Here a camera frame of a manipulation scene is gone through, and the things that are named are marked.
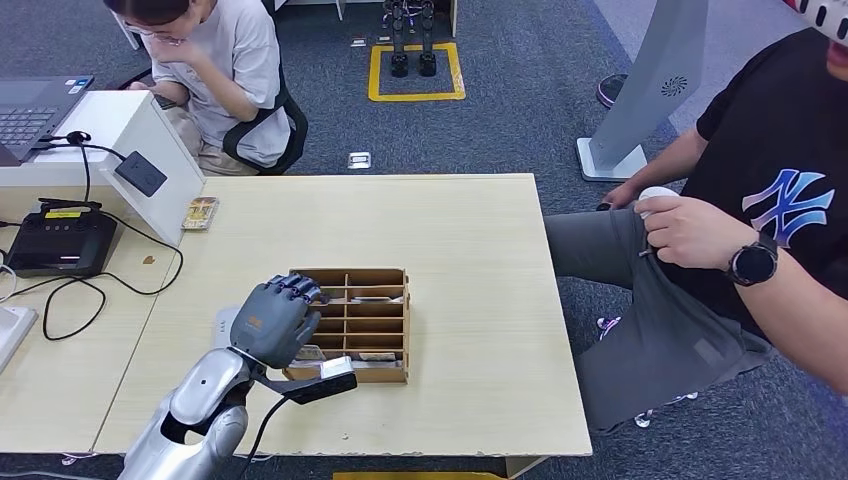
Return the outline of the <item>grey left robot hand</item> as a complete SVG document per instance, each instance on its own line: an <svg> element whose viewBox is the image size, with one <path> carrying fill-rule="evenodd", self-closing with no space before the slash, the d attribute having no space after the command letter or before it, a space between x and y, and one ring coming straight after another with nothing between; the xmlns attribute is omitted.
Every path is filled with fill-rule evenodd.
<svg viewBox="0 0 848 480"><path fill-rule="evenodd" d="M312 303L319 284L300 273L254 287L230 328L230 345L273 369L284 369L315 333L321 313Z"/></svg>

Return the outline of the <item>person's left hand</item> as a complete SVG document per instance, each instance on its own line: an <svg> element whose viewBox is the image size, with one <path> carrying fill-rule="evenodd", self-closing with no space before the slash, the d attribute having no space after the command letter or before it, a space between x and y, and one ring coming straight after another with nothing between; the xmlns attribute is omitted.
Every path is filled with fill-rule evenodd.
<svg viewBox="0 0 848 480"><path fill-rule="evenodd" d="M146 48L153 60L159 63L193 64L198 51L188 40L157 36L146 37Z"/></svg>
<svg viewBox="0 0 848 480"><path fill-rule="evenodd" d="M657 257L682 268L728 269L737 251L757 241L750 226L705 201L654 196L635 203Z"/></svg>

